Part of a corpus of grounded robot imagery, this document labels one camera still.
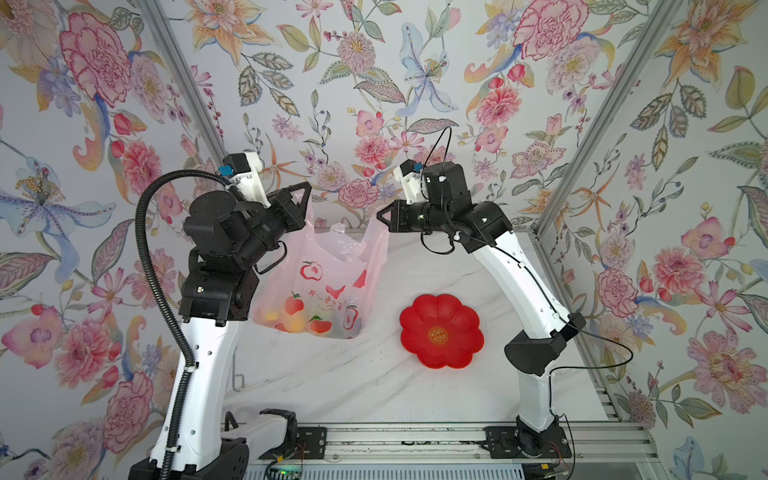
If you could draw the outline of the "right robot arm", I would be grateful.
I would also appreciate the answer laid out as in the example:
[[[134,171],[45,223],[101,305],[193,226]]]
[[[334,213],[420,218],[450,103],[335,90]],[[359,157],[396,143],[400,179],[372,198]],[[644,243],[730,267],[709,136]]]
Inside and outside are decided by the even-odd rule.
[[[518,372],[520,409],[513,427],[487,430],[491,455],[571,456],[552,407],[551,374],[568,342],[584,328],[584,317],[569,312],[545,285],[502,208],[473,201],[460,165],[407,160],[394,177],[405,196],[382,209],[378,220],[392,233],[446,233],[451,245],[461,245],[491,274],[521,320],[521,331],[504,348]]]

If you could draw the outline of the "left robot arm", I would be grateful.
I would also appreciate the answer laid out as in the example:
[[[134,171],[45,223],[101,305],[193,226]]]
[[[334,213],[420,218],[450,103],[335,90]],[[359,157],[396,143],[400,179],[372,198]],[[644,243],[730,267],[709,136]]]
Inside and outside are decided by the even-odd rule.
[[[153,297],[180,360],[163,430],[132,479],[241,479],[250,449],[245,437],[221,429],[226,374],[259,284],[258,262],[285,246],[306,224],[311,187],[302,182],[248,200],[229,185],[196,200],[185,228],[195,243],[182,301],[173,310],[151,258],[146,227],[136,245]]]

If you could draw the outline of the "pink plastic bag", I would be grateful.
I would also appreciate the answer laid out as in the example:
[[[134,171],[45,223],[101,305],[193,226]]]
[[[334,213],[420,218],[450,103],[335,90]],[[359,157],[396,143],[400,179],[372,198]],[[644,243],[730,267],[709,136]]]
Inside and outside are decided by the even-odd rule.
[[[313,207],[307,225],[285,237],[287,256],[261,280],[250,314],[252,322],[288,333],[281,321],[298,312],[333,323],[329,339],[357,337],[374,310],[380,274],[387,261],[389,231],[371,222],[361,239],[346,232],[342,223],[327,231],[315,230]]]

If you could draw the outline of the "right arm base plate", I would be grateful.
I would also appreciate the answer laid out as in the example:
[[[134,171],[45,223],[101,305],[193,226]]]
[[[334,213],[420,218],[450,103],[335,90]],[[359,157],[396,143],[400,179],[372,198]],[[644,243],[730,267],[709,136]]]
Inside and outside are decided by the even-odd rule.
[[[492,459],[570,459],[573,457],[566,432],[557,423],[536,432],[527,426],[501,425],[484,428],[485,446]]]

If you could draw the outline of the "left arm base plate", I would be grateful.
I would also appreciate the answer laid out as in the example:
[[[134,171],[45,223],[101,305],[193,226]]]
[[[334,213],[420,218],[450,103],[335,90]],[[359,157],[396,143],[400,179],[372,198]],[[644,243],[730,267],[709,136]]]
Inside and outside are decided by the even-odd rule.
[[[290,440],[262,454],[263,461],[324,460],[328,429],[326,427],[298,427]]]

